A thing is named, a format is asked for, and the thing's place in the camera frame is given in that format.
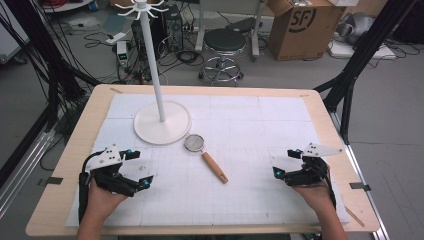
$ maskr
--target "cardboard box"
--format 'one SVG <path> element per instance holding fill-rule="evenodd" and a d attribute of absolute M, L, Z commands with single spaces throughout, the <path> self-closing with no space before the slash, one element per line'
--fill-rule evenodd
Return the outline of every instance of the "cardboard box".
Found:
<path fill-rule="evenodd" d="M 295 6 L 291 0 L 268 0 L 275 14 L 268 46 L 274 58 L 313 59 L 323 56 L 346 7 L 327 0 L 309 0 Z"/>

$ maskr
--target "black metal rod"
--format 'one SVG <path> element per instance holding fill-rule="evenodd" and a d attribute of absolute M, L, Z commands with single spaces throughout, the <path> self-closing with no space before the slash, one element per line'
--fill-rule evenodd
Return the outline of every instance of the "black metal rod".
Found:
<path fill-rule="evenodd" d="M 400 22 L 415 2 L 416 0 L 389 0 L 365 34 L 364 39 L 358 44 L 355 53 L 341 74 L 314 88 L 318 92 L 331 88 L 323 99 L 328 111 L 335 112 L 340 101 L 344 99 L 340 133 L 346 144 L 349 144 L 348 128 L 355 82 L 395 25 Z"/>

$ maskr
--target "gray floor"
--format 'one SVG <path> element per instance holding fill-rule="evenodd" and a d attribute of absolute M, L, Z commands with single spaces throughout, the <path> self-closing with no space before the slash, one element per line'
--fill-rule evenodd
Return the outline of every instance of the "gray floor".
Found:
<path fill-rule="evenodd" d="M 95 13 L 95 16 L 104 20 L 108 11 Z M 129 24 L 127 21 L 124 29 L 128 29 Z M 110 48 L 87 49 L 83 36 L 67 37 L 76 58 L 93 76 L 112 74 L 116 57 Z M 403 48 L 414 52 L 410 47 Z M 327 54 L 316 61 L 277 62 L 268 50 L 261 53 L 254 63 L 247 54 L 236 58 L 245 74 L 239 87 L 311 89 L 335 77 L 347 63 L 347 60 L 334 59 Z M 391 239 L 418 240 L 424 236 L 424 209 L 421 207 L 424 202 L 421 172 L 424 154 L 420 139 L 424 134 L 423 63 L 422 53 L 380 61 L 377 68 L 368 66 L 355 86 L 350 141 Z M 180 65 L 166 73 L 167 81 L 161 77 L 161 83 L 209 87 L 198 80 L 198 70 L 198 67 Z M 44 109 L 46 99 L 30 64 L 0 66 L 0 96 L 0 163 L 3 165 Z M 61 141 L 46 155 L 46 167 L 55 166 L 63 148 Z M 27 236 L 25 227 L 43 192 L 40 179 L 45 180 L 50 174 L 39 166 L 35 168 L 0 220 L 0 239 L 37 239 Z M 369 234 L 359 233 L 349 237 L 371 239 Z M 293 239 L 302 238 L 293 235 Z"/>

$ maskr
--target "computer tower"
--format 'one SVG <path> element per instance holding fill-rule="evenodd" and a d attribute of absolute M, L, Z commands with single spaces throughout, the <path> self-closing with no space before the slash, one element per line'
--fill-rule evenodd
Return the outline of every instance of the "computer tower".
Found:
<path fill-rule="evenodd" d="M 178 52 L 183 50 L 183 19 L 177 5 L 167 5 L 168 11 L 164 12 L 166 34 L 169 37 L 168 50 Z"/>
<path fill-rule="evenodd" d="M 166 30 L 163 20 L 163 14 L 159 12 L 153 12 L 157 18 L 149 16 L 150 32 L 152 34 L 153 49 L 155 51 L 156 59 L 159 58 L 159 44 L 166 38 Z M 146 46 L 144 43 L 143 30 L 140 25 L 140 20 L 134 20 L 131 24 L 131 30 L 133 32 L 134 40 L 139 50 L 139 57 L 141 60 L 147 60 Z"/>

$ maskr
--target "table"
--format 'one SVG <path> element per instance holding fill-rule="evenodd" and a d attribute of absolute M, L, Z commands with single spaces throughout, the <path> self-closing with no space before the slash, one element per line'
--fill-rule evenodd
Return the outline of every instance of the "table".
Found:
<path fill-rule="evenodd" d="M 27 226 L 30 236 L 72 236 L 76 228 L 65 223 L 78 185 L 78 173 L 82 162 L 91 153 L 94 139 L 115 94 L 153 94 L 152 86 L 99 85 L 95 88 L 81 115 L 52 177 L 63 178 L 60 185 L 48 185 Z M 260 88 L 209 88 L 162 87 L 163 94 L 172 95 L 223 95 L 223 96 L 275 96 L 303 98 L 322 145 L 344 148 L 342 141 L 321 101 L 313 90 L 286 90 Z M 343 201 L 351 212 L 351 221 L 344 225 L 348 232 L 374 232 L 379 229 L 371 204 L 362 190 L 352 190 L 349 183 L 359 178 L 349 164 L 348 156 L 329 156 L 330 164 Z M 105 235 L 178 235 L 178 234 L 254 234 L 279 232 L 312 232 L 318 227 L 305 225 L 237 225 L 237 226 L 167 226 L 167 227 L 115 227 L 104 228 Z"/>

